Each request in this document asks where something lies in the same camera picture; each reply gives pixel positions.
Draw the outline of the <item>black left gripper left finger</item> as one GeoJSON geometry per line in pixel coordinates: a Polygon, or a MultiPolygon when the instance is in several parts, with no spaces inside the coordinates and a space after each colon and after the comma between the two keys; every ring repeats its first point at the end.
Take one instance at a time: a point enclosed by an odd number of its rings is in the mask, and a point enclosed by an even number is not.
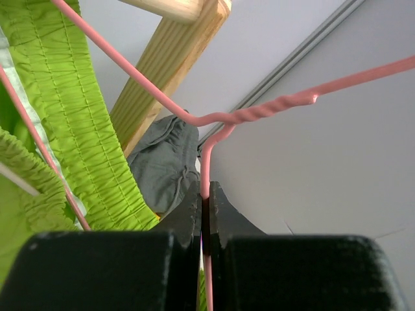
{"type": "Polygon", "coordinates": [[[2,310],[198,310],[201,197],[148,231],[30,237],[1,288],[2,310]]]}

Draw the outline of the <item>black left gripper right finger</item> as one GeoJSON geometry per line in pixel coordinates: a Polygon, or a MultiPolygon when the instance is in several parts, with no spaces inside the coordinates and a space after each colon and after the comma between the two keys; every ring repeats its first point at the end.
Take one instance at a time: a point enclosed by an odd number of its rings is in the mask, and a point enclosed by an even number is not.
{"type": "Polygon", "coordinates": [[[390,262],[361,235],[268,235],[209,194],[210,310],[407,310],[390,262]]]}

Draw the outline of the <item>light grey shorts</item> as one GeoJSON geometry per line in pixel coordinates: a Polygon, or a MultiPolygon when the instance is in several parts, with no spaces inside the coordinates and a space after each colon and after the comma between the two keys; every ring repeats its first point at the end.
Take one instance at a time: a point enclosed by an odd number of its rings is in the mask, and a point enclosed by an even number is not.
{"type": "Polygon", "coordinates": [[[150,125],[127,157],[145,202],[156,214],[170,213],[200,179],[198,136],[197,127],[170,115],[150,125]]]}

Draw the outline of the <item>pink hanger of green shorts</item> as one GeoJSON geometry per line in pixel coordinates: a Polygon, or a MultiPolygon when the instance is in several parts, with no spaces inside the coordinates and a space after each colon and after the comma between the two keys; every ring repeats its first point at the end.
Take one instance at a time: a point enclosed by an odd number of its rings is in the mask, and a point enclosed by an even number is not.
{"type": "MultiPolygon", "coordinates": [[[[314,104],[318,97],[332,93],[341,89],[356,86],[366,82],[371,82],[386,76],[395,75],[414,68],[414,58],[409,57],[403,60],[388,63],[386,65],[375,67],[360,73],[345,76],[328,83],[321,84],[292,95],[280,96],[275,100],[251,108],[240,109],[233,113],[215,112],[203,117],[196,117],[181,107],[176,105],[164,92],[156,87],[142,73],[123,58],[102,36],[100,36],[92,27],[90,27],[79,14],[79,5],[77,1],[49,1],[51,2],[68,20],[70,20],[85,35],[86,41],[92,40],[101,50],[106,53],[120,68],[122,68],[131,78],[140,84],[148,93],[150,93],[158,102],[162,103],[173,114],[183,121],[194,126],[204,126],[214,122],[223,123],[223,128],[219,133],[210,137],[205,144],[201,160],[201,180],[200,197],[201,197],[201,230],[200,230],[200,270],[198,275],[199,299],[205,298],[207,308],[209,309],[209,280],[211,277],[211,242],[210,242],[210,216],[209,216],[209,194],[210,186],[213,183],[209,179],[210,159],[213,147],[220,141],[224,140],[231,134],[233,129],[245,122],[254,122],[259,119],[270,117],[286,109],[297,106],[306,106],[314,104]]],[[[18,99],[14,88],[9,79],[6,77],[1,65],[1,90],[5,89],[15,109],[18,111],[21,119],[25,123],[31,137],[34,139],[36,146],[40,150],[43,158],[47,163],[51,163],[51,158],[46,151],[38,133],[36,132],[32,121],[23,109],[23,105],[18,99]]],[[[14,172],[8,165],[4,164],[10,170],[10,174],[4,175],[8,181],[18,186],[31,196],[38,196],[39,191],[33,187],[27,180],[14,172]]]]}

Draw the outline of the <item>lime green shorts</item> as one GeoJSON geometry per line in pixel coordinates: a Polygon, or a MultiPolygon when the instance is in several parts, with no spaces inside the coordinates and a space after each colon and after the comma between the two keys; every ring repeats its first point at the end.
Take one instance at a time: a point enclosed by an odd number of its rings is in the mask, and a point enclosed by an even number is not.
{"type": "Polygon", "coordinates": [[[2,288],[34,235],[148,231],[158,220],[123,155],[80,29],[49,1],[2,1],[1,65],[51,158],[2,89],[1,161],[39,191],[1,179],[2,288]]]}

